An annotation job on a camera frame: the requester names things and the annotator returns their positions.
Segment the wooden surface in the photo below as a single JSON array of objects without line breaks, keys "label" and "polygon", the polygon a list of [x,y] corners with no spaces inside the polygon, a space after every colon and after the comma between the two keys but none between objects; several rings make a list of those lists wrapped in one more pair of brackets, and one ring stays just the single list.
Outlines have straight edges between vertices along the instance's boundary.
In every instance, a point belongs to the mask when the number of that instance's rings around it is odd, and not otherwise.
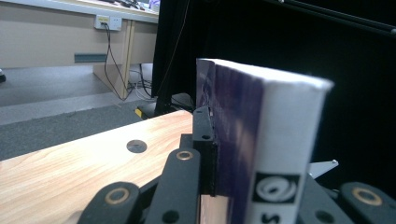
[{"label": "wooden surface", "polygon": [[[161,174],[191,128],[192,115],[177,111],[0,161],[0,223],[65,223],[110,183],[141,187]],[[130,152],[126,145],[134,139],[148,149]]]}]

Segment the screw hole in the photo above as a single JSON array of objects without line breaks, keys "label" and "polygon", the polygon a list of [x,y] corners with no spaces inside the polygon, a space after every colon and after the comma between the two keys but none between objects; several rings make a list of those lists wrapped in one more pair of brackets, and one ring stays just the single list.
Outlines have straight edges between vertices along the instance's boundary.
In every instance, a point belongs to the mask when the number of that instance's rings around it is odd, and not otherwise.
[{"label": "screw hole", "polygon": [[321,223],[334,223],[334,217],[325,211],[317,211],[315,216]]},{"label": "screw hole", "polygon": [[163,222],[166,224],[177,223],[179,219],[177,211],[167,211],[163,214]]}]

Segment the white desk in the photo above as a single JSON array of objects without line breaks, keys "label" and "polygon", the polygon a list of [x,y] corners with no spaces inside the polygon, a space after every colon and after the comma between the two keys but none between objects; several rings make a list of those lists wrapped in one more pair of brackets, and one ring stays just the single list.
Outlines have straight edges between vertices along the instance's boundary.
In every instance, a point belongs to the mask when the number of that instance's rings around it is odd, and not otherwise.
[{"label": "white desk", "polygon": [[[70,66],[85,64],[75,63],[76,53],[106,54],[106,31],[93,27],[95,15],[122,18],[111,48],[125,82],[131,63],[152,63],[158,13],[95,0],[0,0],[0,67]],[[110,87],[104,63],[90,64]],[[107,64],[111,82],[126,96],[116,67]]]}]

